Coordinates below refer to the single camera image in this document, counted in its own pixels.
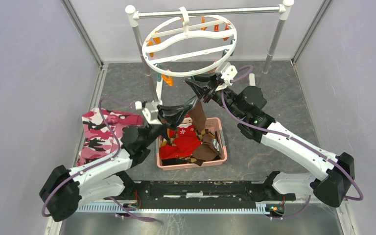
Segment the brown striped-cuff sock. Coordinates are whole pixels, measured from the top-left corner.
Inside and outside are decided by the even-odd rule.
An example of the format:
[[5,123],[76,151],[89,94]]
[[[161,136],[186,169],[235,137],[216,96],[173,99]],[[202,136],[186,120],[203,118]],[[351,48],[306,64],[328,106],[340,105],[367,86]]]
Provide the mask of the brown striped-cuff sock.
[[186,118],[192,119],[192,124],[197,134],[201,133],[201,131],[205,129],[207,118],[205,116],[202,102],[200,100],[197,100],[194,108],[188,112],[188,114],[186,115]]

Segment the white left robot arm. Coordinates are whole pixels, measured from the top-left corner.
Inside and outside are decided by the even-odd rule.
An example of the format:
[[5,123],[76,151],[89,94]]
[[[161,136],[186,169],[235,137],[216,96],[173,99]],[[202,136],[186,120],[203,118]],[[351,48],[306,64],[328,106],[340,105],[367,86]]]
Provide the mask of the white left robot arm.
[[176,130],[198,100],[192,97],[176,106],[165,106],[159,101],[130,103],[135,109],[142,110],[145,124],[127,126],[120,139],[114,136],[118,149],[113,153],[83,166],[54,168],[39,192],[43,201],[42,216],[60,222],[80,206],[93,201],[115,196],[125,200],[131,198],[134,186],[120,175],[141,164],[150,153],[149,145],[166,129]]

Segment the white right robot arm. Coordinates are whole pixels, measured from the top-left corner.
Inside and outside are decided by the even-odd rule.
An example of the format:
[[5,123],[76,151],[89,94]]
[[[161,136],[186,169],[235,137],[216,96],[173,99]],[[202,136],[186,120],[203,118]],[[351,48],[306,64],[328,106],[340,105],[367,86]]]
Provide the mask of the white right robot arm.
[[230,88],[220,90],[222,79],[216,75],[186,78],[185,83],[205,103],[213,100],[223,107],[238,122],[237,127],[245,138],[281,152],[308,170],[305,174],[276,173],[263,186],[266,198],[275,200],[282,194],[305,194],[334,208],[345,199],[363,200],[362,191],[355,183],[353,156],[328,152],[287,130],[263,111],[267,101],[260,88],[247,86],[240,93]]

